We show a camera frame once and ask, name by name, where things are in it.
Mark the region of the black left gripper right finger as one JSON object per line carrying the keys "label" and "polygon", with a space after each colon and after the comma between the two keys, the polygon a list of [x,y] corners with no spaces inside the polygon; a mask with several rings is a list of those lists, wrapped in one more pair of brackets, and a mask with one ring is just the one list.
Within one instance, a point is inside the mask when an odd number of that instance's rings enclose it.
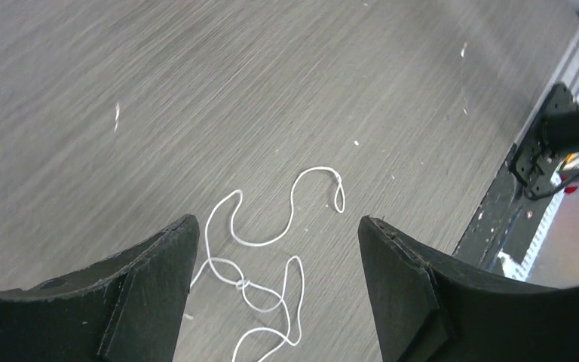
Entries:
{"label": "black left gripper right finger", "polygon": [[365,216],[358,240],[385,361],[579,361],[579,286],[483,271]]}

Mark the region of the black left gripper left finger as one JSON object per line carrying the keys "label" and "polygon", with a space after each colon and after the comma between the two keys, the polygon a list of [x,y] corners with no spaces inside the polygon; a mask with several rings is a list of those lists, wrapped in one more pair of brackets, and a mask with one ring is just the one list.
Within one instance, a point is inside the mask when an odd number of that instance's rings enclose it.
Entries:
{"label": "black left gripper left finger", "polygon": [[185,215],[86,268],[0,291],[0,361],[171,361],[199,237]]}

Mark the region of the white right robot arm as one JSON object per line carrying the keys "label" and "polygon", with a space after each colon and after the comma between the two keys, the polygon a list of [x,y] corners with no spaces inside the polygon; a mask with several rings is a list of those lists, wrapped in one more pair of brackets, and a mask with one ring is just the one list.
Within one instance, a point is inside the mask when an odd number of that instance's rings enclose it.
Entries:
{"label": "white right robot arm", "polygon": [[551,184],[551,176],[566,155],[579,152],[579,105],[567,86],[554,84],[520,142],[510,171],[532,201],[554,196],[579,180],[579,171]]}

